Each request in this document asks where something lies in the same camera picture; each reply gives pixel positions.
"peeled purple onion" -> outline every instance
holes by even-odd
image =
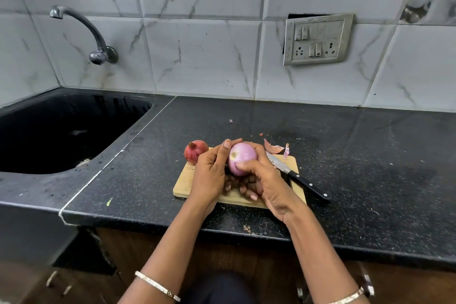
[[[248,172],[242,171],[241,169],[237,169],[236,163],[237,162],[247,162],[250,160],[256,160],[257,155],[255,149],[247,143],[238,143],[234,145],[228,156],[228,167],[232,174],[237,176],[243,176],[249,174]]]

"black sink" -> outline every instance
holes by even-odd
[[[0,110],[0,172],[73,169],[105,150],[152,105],[120,92],[71,91]]]

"gold bangle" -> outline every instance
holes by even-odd
[[[168,297],[173,298],[177,302],[181,301],[181,299],[178,296],[174,295],[171,291],[165,289],[161,284],[159,284],[156,281],[152,280],[148,276],[145,276],[143,273],[136,271],[134,274],[138,278],[143,279],[148,284],[154,286],[157,290],[159,290],[159,291],[163,292],[164,294],[166,294]]]
[[[344,299],[338,300],[336,302],[328,303],[328,304],[348,304],[354,301],[355,299],[358,299],[364,294],[364,290],[362,287],[359,288],[355,293],[352,295],[345,297]]]

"person's left hand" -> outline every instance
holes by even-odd
[[[187,200],[203,209],[205,216],[213,211],[225,185],[225,163],[229,151],[232,146],[241,142],[242,138],[234,141],[227,139],[198,158]]]

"person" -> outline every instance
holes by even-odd
[[[149,260],[140,272],[136,272],[137,277],[120,299],[120,304],[168,304],[180,300],[177,295],[197,234],[224,190],[225,163],[231,147],[239,142],[242,139],[227,139],[200,155],[189,197]],[[310,208],[290,190],[267,158],[263,146],[247,143],[255,149],[257,160],[236,166],[256,175],[255,193],[288,228],[313,302],[369,303]],[[181,301],[184,304],[257,302],[242,279],[234,274],[208,277],[191,288]]]

